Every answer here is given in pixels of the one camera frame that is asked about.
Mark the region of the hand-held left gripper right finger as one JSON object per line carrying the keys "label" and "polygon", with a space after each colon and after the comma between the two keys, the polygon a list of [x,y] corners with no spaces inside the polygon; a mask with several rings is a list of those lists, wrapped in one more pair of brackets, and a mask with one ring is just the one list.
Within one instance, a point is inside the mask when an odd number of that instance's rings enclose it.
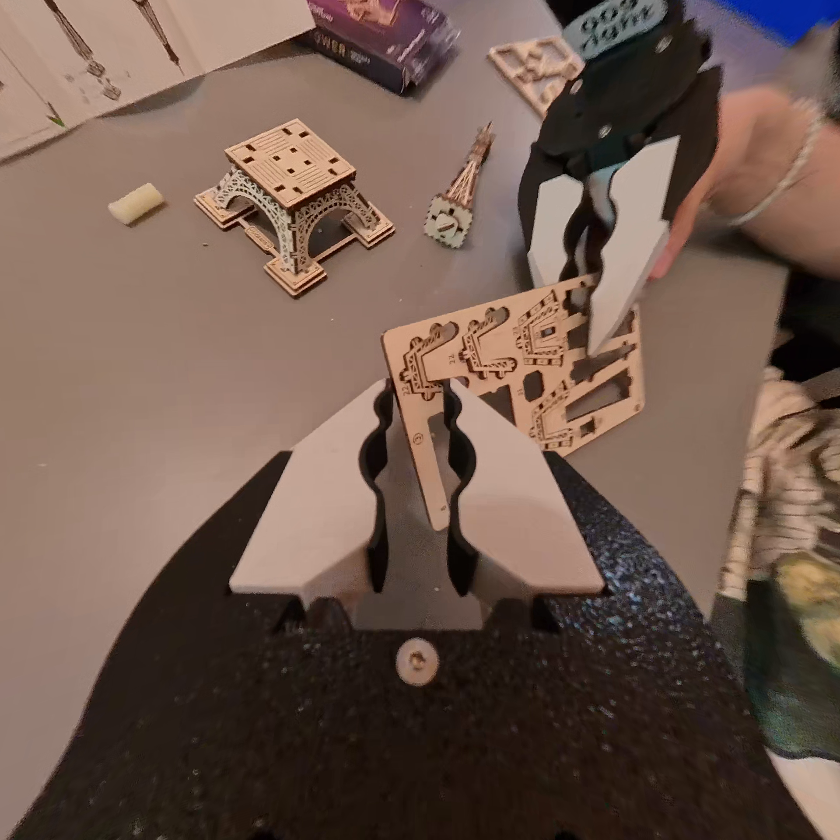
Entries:
{"label": "hand-held left gripper right finger", "polygon": [[604,580],[531,438],[457,380],[444,383],[448,577],[474,597],[595,595]]}

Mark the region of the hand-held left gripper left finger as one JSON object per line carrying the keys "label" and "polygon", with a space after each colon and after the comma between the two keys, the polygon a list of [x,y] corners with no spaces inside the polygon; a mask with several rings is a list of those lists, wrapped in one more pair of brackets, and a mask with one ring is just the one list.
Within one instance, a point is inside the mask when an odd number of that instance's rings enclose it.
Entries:
{"label": "hand-held left gripper left finger", "polygon": [[381,593],[389,562],[385,502],[394,389],[376,381],[289,454],[228,586],[236,594]]}

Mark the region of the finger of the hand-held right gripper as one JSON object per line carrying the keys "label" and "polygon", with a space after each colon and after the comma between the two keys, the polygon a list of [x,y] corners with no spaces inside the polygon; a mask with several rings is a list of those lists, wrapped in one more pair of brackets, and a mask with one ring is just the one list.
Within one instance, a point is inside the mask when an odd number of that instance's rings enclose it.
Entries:
{"label": "finger of the hand-held right gripper", "polygon": [[539,187],[528,267],[535,287],[586,273],[587,231],[594,217],[585,186],[558,175]]}
{"label": "finger of the hand-held right gripper", "polygon": [[669,240],[664,209],[678,148],[678,136],[646,145],[612,176],[608,196],[615,223],[590,297],[590,357],[604,351],[624,322]]}

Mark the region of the wooden puzzle sheet with cutouts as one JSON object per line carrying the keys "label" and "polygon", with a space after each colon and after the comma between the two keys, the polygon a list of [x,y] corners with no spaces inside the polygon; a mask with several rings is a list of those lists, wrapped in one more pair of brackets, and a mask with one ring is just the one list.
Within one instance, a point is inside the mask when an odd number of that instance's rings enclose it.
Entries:
{"label": "wooden puzzle sheet with cutouts", "polygon": [[602,353],[588,356],[583,300],[591,276],[440,314],[381,337],[428,520],[448,525],[448,493],[429,420],[443,412],[442,383],[476,395],[508,394],[511,422],[542,450],[568,456],[644,407],[639,307]]}

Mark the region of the person's right forearm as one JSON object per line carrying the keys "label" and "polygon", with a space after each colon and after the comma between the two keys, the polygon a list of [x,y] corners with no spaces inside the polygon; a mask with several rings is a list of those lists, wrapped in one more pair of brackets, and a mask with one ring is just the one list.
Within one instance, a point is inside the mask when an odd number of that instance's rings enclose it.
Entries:
{"label": "person's right forearm", "polygon": [[770,197],[747,216],[726,219],[771,254],[818,277],[838,280],[838,127],[820,110],[803,152]]}

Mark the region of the grey desk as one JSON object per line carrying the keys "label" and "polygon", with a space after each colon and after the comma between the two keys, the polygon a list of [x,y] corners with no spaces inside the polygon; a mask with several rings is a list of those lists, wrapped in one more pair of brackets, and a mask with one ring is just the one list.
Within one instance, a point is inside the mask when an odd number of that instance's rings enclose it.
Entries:
{"label": "grey desk", "polygon": [[[2,838],[172,555],[282,449],[385,374],[386,329],[529,279],[517,189],[539,121],[487,60],[556,30],[542,2],[435,2],[458,54],[399,98],[288,43],[2,165]],[[293,300],[193,204],[224,149],[300,118],[395,226]],[[478,131],[496,135],[460,248],[426,236]],[[165,204],[126,227],[144,183]]]}

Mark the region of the person's right hand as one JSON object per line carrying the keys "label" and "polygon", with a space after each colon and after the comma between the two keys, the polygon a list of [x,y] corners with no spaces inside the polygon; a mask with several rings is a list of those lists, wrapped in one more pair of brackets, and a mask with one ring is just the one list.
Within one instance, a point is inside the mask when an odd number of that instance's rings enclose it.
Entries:
{"label": "person's right hand", "polygon": [[747,216],[770,197],[804,150],[820,110],[776,87],[730,93],[718,110],[717,149],[708,168],[679,205],[667,245],[648,278],[664,277],[686,245],[701,208],[728,218]]}

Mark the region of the wooden tower spire model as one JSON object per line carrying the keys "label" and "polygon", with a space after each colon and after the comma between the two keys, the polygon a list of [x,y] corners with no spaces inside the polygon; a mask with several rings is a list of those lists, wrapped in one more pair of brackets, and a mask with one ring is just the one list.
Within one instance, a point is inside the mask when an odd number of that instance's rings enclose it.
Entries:
{"label": "wooden tower spire model", "polygon": [[427,210],[423,231],[440,245],[460,248],[466,241],[474,220],[476,185],[480,170],[487,160],[495,139],[492,122],[476,135],[465,163],[445,192],[432,199]]}

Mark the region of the blue plastic bin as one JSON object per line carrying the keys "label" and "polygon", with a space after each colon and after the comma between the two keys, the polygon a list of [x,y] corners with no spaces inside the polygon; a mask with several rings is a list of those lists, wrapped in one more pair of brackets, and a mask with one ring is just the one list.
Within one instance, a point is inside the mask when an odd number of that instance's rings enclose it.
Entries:
{"label": "blue plastic bin", "polygon": [[814,27],[838,20],[838,1],[714,1],[777,41],[792,46]]}

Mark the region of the purple puzzle box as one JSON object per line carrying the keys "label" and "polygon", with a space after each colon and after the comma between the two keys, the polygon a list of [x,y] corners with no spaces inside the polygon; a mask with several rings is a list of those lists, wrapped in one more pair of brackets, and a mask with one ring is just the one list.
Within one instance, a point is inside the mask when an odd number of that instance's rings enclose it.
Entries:
{"label": "purple puzzle box", "polygon": [[422,1],[308,1],[314,27],[297,37],[397,96],[411,95],[448,61],[459,30]]}

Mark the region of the wooden tower base model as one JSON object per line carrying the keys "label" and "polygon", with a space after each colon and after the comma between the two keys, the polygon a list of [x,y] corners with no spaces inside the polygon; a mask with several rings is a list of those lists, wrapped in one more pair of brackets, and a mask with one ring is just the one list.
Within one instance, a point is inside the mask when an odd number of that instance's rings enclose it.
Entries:
{"label": "wooden tower base model", "polygon": [[395,232],[358,189],[356,168],[299,119],[224,153],[228,171],[194,204],[217,228],[241,228],[291,298],[326,280],[322,259],[354,241],[372,249]]}

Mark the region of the person's printed white shirt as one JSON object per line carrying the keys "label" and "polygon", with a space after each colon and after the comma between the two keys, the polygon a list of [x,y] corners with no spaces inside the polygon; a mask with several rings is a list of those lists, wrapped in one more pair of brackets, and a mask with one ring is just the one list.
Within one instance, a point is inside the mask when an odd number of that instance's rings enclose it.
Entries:
{"label": "person's printed white shirt", "polygon": [[767,366],[711,624],[774,768],[839,837],[838,409]]}

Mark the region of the small pale wax stick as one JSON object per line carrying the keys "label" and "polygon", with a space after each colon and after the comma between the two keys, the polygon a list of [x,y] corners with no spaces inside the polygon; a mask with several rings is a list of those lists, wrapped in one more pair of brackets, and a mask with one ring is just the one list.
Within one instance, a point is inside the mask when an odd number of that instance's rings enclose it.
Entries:
{"label": "small pale wax stick", "polygon": [[144,183],[108,205],[111,216],[126,227],[165,204],[162,193],[150,182]]}

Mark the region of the paper instruction sheet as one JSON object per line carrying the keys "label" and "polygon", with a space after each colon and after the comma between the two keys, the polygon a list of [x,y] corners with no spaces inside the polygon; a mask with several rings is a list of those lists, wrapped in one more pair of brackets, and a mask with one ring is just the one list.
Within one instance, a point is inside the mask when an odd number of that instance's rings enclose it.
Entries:
{"label": "paper instruction sheet", "polygon": [[2,1],[1,158],[313,26],[305,1]]}

